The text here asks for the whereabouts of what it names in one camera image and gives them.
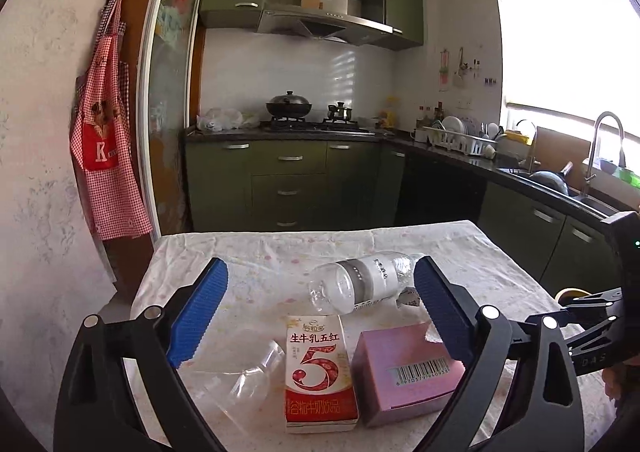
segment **purple box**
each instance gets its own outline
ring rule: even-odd
[[[363,331],[351,360],[366,426],[441,410],[465,372],[443,344],[428,342],[429,324]]]

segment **window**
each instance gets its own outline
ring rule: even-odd
[[[629,0],[498,0],[498,5],[505,99],[543,109],[532,114],[507,105],[509,123],[528,117],[539,127],[590,141],[593,128],[570,116],[594,121],[610,110],[633,135],[625,139],[626,163],[640,173],[640,17]],[[610,118],[604,123],[615,126]],[[618,162],[617,135],[603,132],[599,145],[601,157]]]

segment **apron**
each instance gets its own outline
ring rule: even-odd
[[[71,152],[88,190],[92,231],[101,240],[152,230],[133,174],[129,132],[129,69],[120,61],[122,0],[109,0],[95,37],[91,66],[78,87]]]

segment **range hood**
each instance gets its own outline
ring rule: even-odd
[[[393,29],[378,22],[332,11],[267,4],[260,16],[258,33],[324,38],[361,46],[393,34]]]

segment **cabinet handle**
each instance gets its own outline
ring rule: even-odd
[[[581,232],[579,229],[573,228],[571,230],[571,233],[574,234],[576,237],[578,237],[578,239],[582,239],[584,242],[591,242],[593,240],[593,237],[591,237],[590,235],[587,235],[586,233]]]
[[[546,213],[541,212],[540,210],[533,210],[533,214],[542,219],[543,221],[545,221],[546,223],[552,223],[555,219],[551,216],[551,215],[546,215]]]

